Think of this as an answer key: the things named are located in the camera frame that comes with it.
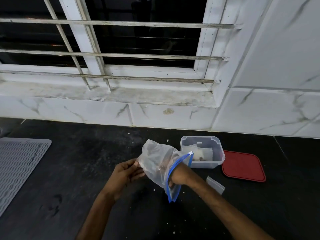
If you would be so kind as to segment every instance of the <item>metal bar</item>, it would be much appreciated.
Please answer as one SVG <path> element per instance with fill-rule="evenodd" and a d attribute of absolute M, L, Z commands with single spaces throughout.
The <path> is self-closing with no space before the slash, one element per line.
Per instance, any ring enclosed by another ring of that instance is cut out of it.
<path fill-rule="evenodd" d="M 226 56 L 169 56 L 169 55 L 90 53 L 90 52 L 66 52 L 66 51 L 22 50 L 22 49 L 0 49 L 0 52 L 19 53 L 19 54 L 33 54 L 33 55 L 99 56 L 99 57 L 174 59 L 174 60 L 224 60 L 224 61 L 227 61 L 229 59 L 229 57 L 226 57 Z"/>
<path fill-rule="evenodd" d="M 83 2 L 82 2 L 82 0 L 75 0 L 75 3 L 78 6 L 78 10 L 80 12 L 82 20 L 90 20 L 90 15 L 89 15 L 88 10 L 87 10 L 87 8 L 84 8 L 85 1 L 83 0 Z M 91 44 L 93 52 L 101 53 L 97 37 L 95 36 L 95 33 L 94 33 L 93 26 L 92 25 L 85 25 L 85 30 L 88 34 L 88 38 L 90 40 L 90 44 Z M 96 61 L 98 63 L 98 67 L 99 67 L 99 71 L 100 71 L 101 75 L 105 75 L 103 58 L 96 57 Z M 111 92 L 112 90 L 111 90 L 111 86 L 110 86 L 108 79 L 103 79 L 103 81 L 109 87 L 110 92 Z"/>
<path fill-rule="evenodd" d="M 134 21 L 103 21 L 103 20 L 52 20 L 42 18 L 0 18 L 0 23 L 33 23 L 33 24 L 80 24 L 80 25 L 110 25 L 138 27 L 167 27 L 167 28 L 223 28 L 241 29 L 238 24 L 192 24 L 192 23 L 158 23 Z"/>
<path fill-rule="evenodd" d="M 49 0 L 43 0 L 43 1 L 44 1 L 44 3 L 46 4 L 46 6 L 47 6 L 47 8 L 48 8 L 48 10 L 49 10 L 49 12 L 50 12 L 52 19 L 57 20 L 58 17 L 56 16 L 56 14 L 55 14 L 55 12 L 54 12 L 54 9 L 53 9 L 53 7 L 51 6 L 50 1 L 49 1 Z M 57 26 L 57 29 L 58 29 L 58 31 L 59 31 L 59 33 L 60 33 L 60 35 L 61 35 L 64 43 L 66 44 L 66 47 L 67 47 L 68 51 L 69 51 L 69 52 L 73 52 L 72 47 L 71 47 L 71 45 L 70 45 L 70 43 L 69 43 L 69 41 L 68 41 L 68 38 L 67 38 L 65 32 L 63 31 L 63 29 L 62 29 L 62 27 L 61 27 L 61 24 L 56 24 L 56 26 Z M 83 74 L 83 71 L 82 71 L 82 69 L 81 69 L 81 66 L 80 66 L 77 58 L 76 58 L 75 56 L 71 56 L 71 57 L 72 57 L 72 59 L 73 59 L 73 61 L 74 61 L 75 66 L 76 66 L 77 69 L 78 69 L 79 74 Z M 90 86 L 89 86 L 89 83 L 88 83 L 86 77 L 82 77 L 82 80 L 84 81 L 84 83 L 86 84 L 86 86 L 88 87 L 88 89 L 89 89 L 89 91 L 90 91 L 91 88 L 90 88 Z"/>
<path fill-rule="evenodd" d="M 21 74 L 21 75 L 46 75 L 46 76 L 66 76 L 66 77 L 87 77 L 115 80 L 135 80 L 135 81 L 157 81 L 157 82 L 178 82 L 178 83 L 215 83 L 214 80 L 204 79 L 185 79 L 185 78 L 157 78 L 157 77 L 130 77 L 130 76 L 111 76 L 111 75 L 91 75 L 91 74 L 69 74 L 54 72 L 24 72 L 24 71 L 6 71 L 0 70 L 0 74 Z"/>

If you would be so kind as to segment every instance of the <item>tile grout line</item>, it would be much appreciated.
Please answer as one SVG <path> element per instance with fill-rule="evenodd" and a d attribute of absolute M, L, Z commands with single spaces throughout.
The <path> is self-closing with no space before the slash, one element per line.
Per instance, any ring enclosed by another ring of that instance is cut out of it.
<path fill-rule="evenodd" d="M 276 143 L 277 143 L 277 144 L 278 144 L 278 146 L 280 147 L 280 149 L 281 149 L 281 151 L 282 151 L 283 156 L 284 156 L 284 157 L 286 158 L 286 160 L 288 161 L 288 164 L 289 164 L 289 165 L 291 165 L 289 158 L 286 156 L 285 152 L 282 150 L 282 148 L 281 148 L 281 146 L 280 146 L 279 142 L 277 141 L 276 137 L 275 137 L 275 136 L 273 136 L 273 138 L 275 139 Z"/>

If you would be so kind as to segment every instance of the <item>finger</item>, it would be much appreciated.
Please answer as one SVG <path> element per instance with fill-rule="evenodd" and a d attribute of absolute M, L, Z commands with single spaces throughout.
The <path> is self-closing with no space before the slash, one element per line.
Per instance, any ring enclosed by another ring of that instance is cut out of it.
<path fill-rule="evenodd" d="M 131 174 L 131 176 L 136 176 L 136 175 L 138 175 L 138 174 L 140 174 L 140 173 L 144 173 L 144 171 L 143 171 L 142 168 L 138 168 L 137 170 L 135 170 L 135 171 Z"/>
<path fill-rule="evenodd" d="M 129 176 L 130 174 L 134 173 L 134 171 L 136 171 L 137 168 L 138 168 L 138 162 L 136 161 L 130 168 L 125 170 L 125 174 Z"/>
<path fill-rule="evenodd" d="M 138 178 L 141 178 L 141 177 L 143 177 L 143 176 L 145 176 L 146 174 L 143 172 L 143 173 L 139 173 L 138 175 L 136 175 L 136 176 L 133 176 L 132 178 L 131 178 L 131 182 L 132 181 L 135 181 L 135 180 L 137 180 Z"/>
<path fill-rule="evenodd" d="M 136 158 L 133 158 L 128 161 L 121 162 L 120 165 L 125 170 L 125 169 L 128 169 L 132 164 L 134 164 L 136 160 L 137 160 Z"/>

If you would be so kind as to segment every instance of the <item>hand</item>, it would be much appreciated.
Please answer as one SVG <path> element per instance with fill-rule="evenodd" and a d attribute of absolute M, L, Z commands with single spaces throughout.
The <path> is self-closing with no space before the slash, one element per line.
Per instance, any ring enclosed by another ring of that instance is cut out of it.
<path fill-rule="evenodd" d="M 143 172 L 142 168 L 138 167 L 136 158 L 121 162 L 115 166 L 113 173 L 102 191 L 111 194 L 114 197 L 114 201 L 117 201 L 126 184 L 143 177 L 144 175 L 146 174 Z"/>
<path fill-rule="evenodd" d="M 194 177 L 194 172 L 183 162 L 179 163 L 170 175 L 169 186 L 174 184 L 188 184 L 188 180 Z"/>

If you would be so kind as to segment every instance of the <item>blue zipper seal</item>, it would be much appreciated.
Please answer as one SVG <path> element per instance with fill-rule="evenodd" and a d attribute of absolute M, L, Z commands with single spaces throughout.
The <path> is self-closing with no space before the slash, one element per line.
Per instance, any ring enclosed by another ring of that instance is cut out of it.
<path fill-rule="evenodd" d="M 172 166 L 171 166 L 170 169 L 169 169 L 168 177 L 167 177 L 167 181 L 166 181 L 166 188 L 167 188 L 167 195 L 168 195 L 169 203 L 171 203 L 172 201 L 173 201 L 173 202 L 176 202 L 177 197 L 178 197 L 179 192 L 180 192 L 180 189 L 181 189 L 181 185 L 177 185 L 177 187 L 178 187 L 178 189 L 177 189 L 178 193 L 177 193 L 177 194 L 175 195 L 175 197 L 172 199 L 172 198 L 171 198 L 171 195 L 170 195 L 170 191 L 169 191 L 169 184 L 168 184 L 169 177 L 170 177 L 172 171 L 176 168 L 176 166 L 177 166 L 179 163 L 181 163 L 183 160 L 185 160 L 187 157 L 189 157 L 189 156 L 190 156 L 190 159 L 189 159 L 189 162 L 188 162 L 188 167 L 190 167 L 191 162 L 192 162 L 192 158 L 193 158 L 193 152 L 192 152 L 192 151 L 189 152 L 188 154 L 180 157 L 177 161 L 175 161 L 175 162 L 172 164 Z"/>

